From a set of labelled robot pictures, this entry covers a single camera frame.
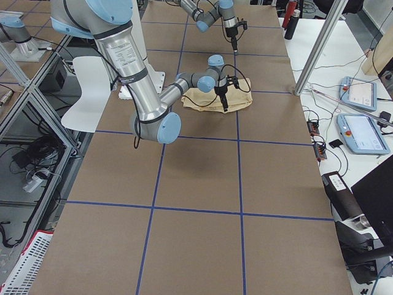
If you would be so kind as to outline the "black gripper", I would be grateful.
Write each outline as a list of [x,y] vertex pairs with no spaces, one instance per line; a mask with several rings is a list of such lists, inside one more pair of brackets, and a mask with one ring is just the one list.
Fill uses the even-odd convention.
[[228,92],[228,87],[233,85],[235,89],[239,89],[239,81],[236,76],[227,75],[225,78],[218,81],[217,85],[214,87],[216,95],[220,97],[220,102],[222,104],[224,112],[228,111],[228,101],[226,98],[226,93]]
[[247,30],[247,21],[243,18],[239,19],[238,17],[233,17],[231,19],[224,20],[223,24],[225,28],[225,34],[227,35],[227,37],[230,38],[230,41],[232,42],[233,53],[234,55],[238,55],[238,28],[242,26],[243,30]]

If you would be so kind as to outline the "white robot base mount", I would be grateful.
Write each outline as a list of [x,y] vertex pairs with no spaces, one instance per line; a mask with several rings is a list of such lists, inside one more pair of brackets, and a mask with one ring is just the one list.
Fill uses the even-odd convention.
[[122,87],[119,92],[121,100],[132,100],[131,95],[136,98],[156,97],[163,90],[165,72],[156,71],[150,65],[147,67],[148,75],[139,81],[132,82],[131,79],[121,79]]

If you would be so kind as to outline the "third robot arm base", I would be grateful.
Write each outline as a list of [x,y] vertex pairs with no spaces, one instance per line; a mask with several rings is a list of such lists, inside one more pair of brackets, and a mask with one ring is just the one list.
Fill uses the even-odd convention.
[[44,51],[39,50],[40,43],[33,39],[19,17],[1,18],[1,43],[13,42],[16,48],[10,53],[15,61],[38,62]]

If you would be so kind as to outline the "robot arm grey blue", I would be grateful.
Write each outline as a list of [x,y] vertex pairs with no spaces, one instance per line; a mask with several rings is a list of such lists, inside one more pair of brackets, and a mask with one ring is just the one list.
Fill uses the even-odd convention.
[[228,110],[226,93],[230,77],[223,71],[224,59],[212,55],[202,73],[182,73],[175,82],[157,93],[131,30],[132,1],[51,1],[51,19],[55,30],[70,36],[94,39],[105,61],[127,87],[136,114],[131,127],[135,145],[139,139],[170,144],[181,130],[181,118],[169,110],[191,88],[204,93],[211,90],[219,96],[224,111]]
[[213,3],[208,1],[212,6],[209,11],[204,11],[200,6],[200,1],[177,0],[165,1],[170,6],[181,7],[193,19],[197,28],[206,32],[216,21],[221,21],[224,39],[231,44],[234,55],[238,55],[238,41],[243,33],[248,29],[247,21],[239,19],[236,16],[234,2],[220,0]]

